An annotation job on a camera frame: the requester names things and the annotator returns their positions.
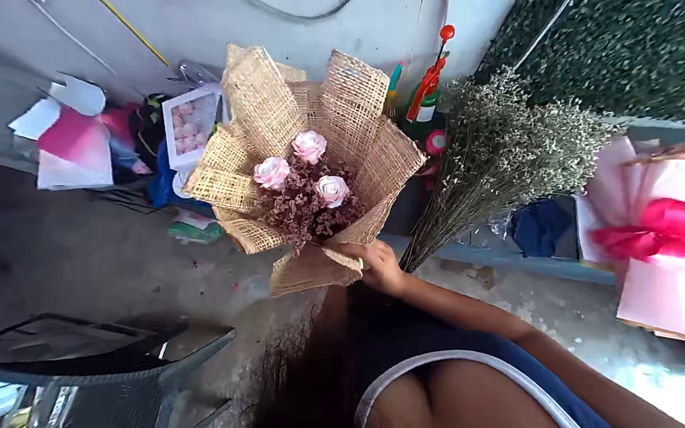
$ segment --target navy blue fabric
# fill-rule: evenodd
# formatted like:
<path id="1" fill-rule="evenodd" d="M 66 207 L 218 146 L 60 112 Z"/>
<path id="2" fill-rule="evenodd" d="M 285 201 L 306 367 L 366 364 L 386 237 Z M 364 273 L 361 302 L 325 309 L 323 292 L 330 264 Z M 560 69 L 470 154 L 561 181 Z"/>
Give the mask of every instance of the navy blue fabric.
<path id="1" fill-rule="evenodd" d="M 561 379 L 527 351 L 503 337 L 450 327 L 360 283 L 348 288 L 348 322 L 355 346 L 359 399 L 377 377 L 405 359 L 442 350 L 471 350 L 493 355 L 526 374 L 579 426 L 609 426 Z"/>
<path id="2" fill-rule="evenodd" d="M 147 186 L 147 195 L 149 195 L 152 200 L 152 206 L 159 209 L 168 204 L 176 204 L 177 206 L 183 206 L 186 209 L 191 209 L 193 211 L 197 211 L 196 207 L 201 207 L 206 212 L 212 212 L 212 207 L 207 202 L 178 197 L 176 193 L 174 193 L 173 188 L 175 175 L 176 171 L 170 169 L 168 148 L 165 139 L 163 139 L 157 149 L 157 174 L 155 175 L 155 180 L 152 180 Z"/>
<path id="3" fill-rule="evenodd" d="M 522 257 L 550 258 L 571 224 L 572 216 L 556 200 L 544 199 L 515 214 L 511 237 L 522 250 Z"/>

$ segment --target green hedge wall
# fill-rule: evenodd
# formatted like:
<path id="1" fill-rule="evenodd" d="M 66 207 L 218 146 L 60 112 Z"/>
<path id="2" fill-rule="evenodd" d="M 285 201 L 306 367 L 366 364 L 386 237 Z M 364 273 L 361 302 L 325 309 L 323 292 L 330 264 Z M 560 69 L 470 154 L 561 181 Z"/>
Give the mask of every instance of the green hedge wall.
<path id="1" fill-rule="evenodd" d="M 561 0 L 517 0 L 475 74 L 514 65 Z M 685 0 L 572 0 L 518 72 L 532 102 L 575 96 L 620 115 L 685 120 Z"/>

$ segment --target person's arm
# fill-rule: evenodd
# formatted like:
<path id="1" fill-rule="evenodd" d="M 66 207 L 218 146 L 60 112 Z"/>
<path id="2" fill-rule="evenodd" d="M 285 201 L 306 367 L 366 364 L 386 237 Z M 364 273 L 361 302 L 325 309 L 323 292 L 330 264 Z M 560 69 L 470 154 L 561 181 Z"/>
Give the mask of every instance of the person's arm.
<path id="1" fill-rule="evenodd" d="M 489 331 L 528 351 L 562 379 L 583 401 L 615 427 L 681 427 L 657 407 L 615 384 L 536 327 L 503 309 L 435 286 L 404 273 L 393 249 L 375 241 L 367 247 L 343 244 L 336 250 L 362 258 L 370 266 L 364 282 L 381 292 L 465 330 Z"/>

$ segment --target yellow cable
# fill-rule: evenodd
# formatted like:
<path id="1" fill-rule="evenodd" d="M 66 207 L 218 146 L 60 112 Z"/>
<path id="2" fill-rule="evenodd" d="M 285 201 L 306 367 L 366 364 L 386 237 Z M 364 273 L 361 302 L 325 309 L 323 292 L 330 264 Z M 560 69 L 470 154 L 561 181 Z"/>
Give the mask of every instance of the yellow cable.
<path id="1" fill-rule="evenodd" d="M 134 28 L 134 26 L 131 25 L 131 23 L 128 22 L 126 20 L 126 18 L 123 17 L 123 15 L 120 15 L 120 12 L 118 11 L 118 9 L 115 8 L 115 6 L 111 5 L 108 0 L 100 0 L 100 2 L 102 2 L 105 6 L 107 6 L 109 11 L 111 11 L 113 13 L 113 15 L 117 16 L 118 19 L 123 24 L 125 24 L 126 27 L 128 27 L 128 29 L 131 30 L 131 32 L 133 34 L 136 35 L 136 37 L 139 39 L 139 41 L 141 41 L 143 44 L 145 44 L 145 46 L 147 46 L 147 48 L 149 48 L 149 50 L 152 51 L 152 53 L 155 54 L 155 56 L 157 56 L 157 58 L 159 58 L 160 61 L 163 62 L 163 64 L 168 66 L 168 62 L 165 60 L 165 58 L 163 58 L 163 55 L 161 55 L 159 52 L 157 52 L 157 49 L 152 47 L 152 45 L 149 44 L 149 42 L 147 42 L 147 40 L 141 34 L 139 34 L 139 32 L 136 30 L 136 28 Z"/>

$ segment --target person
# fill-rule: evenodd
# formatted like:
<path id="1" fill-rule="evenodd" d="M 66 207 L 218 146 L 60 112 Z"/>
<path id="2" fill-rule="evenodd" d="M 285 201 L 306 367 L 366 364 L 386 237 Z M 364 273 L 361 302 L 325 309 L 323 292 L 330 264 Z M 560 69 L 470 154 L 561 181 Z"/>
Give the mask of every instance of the person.
<path id="1" fill-rule="evenodd" d="M 335 249 L 363 283 L 267 346 L 253 426 L 683 426 L 519 317 L 404 273 L 385 243 Z"/>

